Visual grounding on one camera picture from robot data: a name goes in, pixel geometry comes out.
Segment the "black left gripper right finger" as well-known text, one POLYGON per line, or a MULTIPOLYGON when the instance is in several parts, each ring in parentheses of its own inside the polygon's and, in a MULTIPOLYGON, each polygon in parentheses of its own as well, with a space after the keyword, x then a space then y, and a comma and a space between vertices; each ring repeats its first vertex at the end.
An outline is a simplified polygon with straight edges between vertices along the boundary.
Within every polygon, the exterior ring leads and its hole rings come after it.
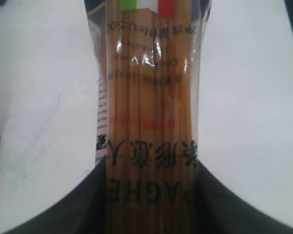
POLYGON ((246 203, 199 161, 196 210, 200 234, 293 234, 285 225, 246 203))

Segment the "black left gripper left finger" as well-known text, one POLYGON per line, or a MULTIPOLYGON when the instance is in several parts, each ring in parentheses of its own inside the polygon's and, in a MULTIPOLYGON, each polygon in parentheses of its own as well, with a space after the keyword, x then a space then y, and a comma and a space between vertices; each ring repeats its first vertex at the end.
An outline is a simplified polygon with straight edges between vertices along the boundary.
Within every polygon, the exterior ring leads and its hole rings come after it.
POLYGON ((62 200, 7 234, 103 234, 105 159, 62 200))

